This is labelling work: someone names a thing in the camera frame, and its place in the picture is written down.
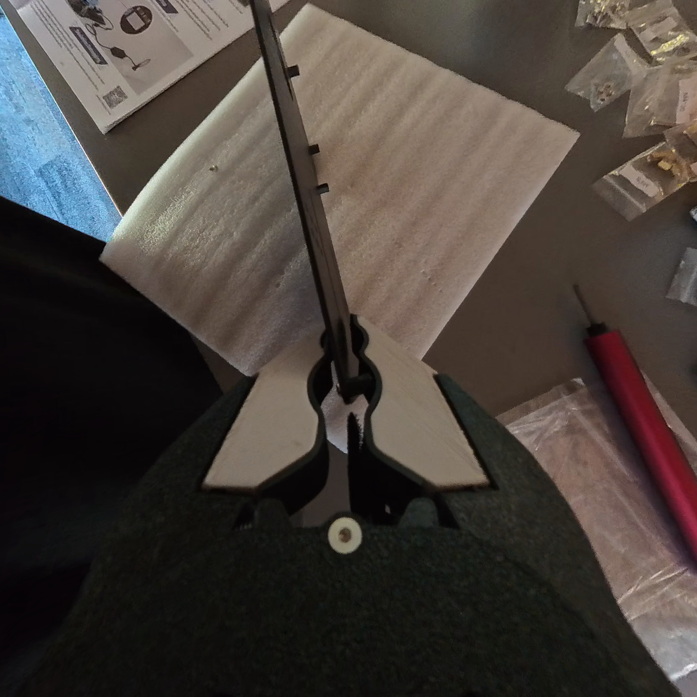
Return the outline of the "white foam sheet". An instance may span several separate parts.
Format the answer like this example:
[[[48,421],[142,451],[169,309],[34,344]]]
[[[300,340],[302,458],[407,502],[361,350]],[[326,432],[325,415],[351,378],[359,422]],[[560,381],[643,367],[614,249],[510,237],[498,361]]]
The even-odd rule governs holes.
[[[311,4],[280,39],[349,309],[421,359],[579,135]],[[100,261],[248,376],[323,327],[262,59]]]

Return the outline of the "scattered small screw bags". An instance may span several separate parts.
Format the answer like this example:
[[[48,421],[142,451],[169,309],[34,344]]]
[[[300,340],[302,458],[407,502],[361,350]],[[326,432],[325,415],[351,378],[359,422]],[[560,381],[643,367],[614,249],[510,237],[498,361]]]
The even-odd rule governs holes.
[[[661,137],[593,186],[631,221],[696,182],[696,31],[674,1],[579,1],[574,24],[617,33],[566,91],[593,111],[627,94],[623,137]]]

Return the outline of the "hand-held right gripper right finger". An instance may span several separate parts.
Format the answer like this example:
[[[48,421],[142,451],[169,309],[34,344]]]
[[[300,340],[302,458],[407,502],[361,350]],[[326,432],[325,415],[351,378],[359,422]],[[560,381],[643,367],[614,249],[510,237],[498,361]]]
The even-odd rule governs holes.
[[[401,518],[416,499],[430,499],[441,510],[446,493],[488,488],[486,469],[438,374],[367,319],[351,322],[369,378],[362,421],[348,417],[352,512]]]

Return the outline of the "printed instruction leaflet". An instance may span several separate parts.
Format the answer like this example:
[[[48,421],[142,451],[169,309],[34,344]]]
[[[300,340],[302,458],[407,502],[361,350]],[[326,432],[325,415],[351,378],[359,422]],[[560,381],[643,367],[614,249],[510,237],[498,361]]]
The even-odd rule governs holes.
[[[250,1],[12,1],[105,134],[253,28]]]

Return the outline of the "black metal chassis plate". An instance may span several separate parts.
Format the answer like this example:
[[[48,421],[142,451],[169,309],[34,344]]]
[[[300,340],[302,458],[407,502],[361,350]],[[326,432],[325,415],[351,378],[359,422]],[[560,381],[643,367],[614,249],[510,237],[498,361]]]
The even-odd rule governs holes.
[[[345,404],[353,404],[372,388],[374,378],[361,368],[353,348],[354,323],[323,207],[322,196],[328,187],[318,181],[314,157],[319,148],[317,144],[309,144],[293,86],[300,69],[286,62],[270,2],[251,1],[249,5],[325,325],[327,348],[335,366],[338,392]]]

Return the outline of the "large clear plastic bag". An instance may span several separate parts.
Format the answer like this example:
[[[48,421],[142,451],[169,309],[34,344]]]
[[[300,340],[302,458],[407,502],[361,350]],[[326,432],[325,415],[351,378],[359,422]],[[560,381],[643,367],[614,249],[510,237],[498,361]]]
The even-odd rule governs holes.
[[[695,696],[696,562],[605,387],[573,379],[498,420],[567,499],[654,660]]]

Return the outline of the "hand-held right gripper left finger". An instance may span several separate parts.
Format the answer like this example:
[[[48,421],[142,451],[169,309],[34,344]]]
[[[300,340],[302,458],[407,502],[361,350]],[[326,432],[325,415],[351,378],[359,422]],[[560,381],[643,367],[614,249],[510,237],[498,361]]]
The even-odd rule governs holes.
[[[202,489],[280,501],[292,515],[324,488],[329,456],[321,405],[332,389],[323,332],[283,350],[256,375]]]

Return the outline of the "pink screwdriver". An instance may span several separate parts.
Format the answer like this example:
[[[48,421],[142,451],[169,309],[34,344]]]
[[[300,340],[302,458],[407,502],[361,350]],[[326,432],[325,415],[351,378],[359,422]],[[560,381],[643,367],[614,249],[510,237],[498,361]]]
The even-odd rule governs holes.
[[[682,537],[696,559],[696,475],[619,330],[598,320],[573,292],[587,321],[586,349]]]

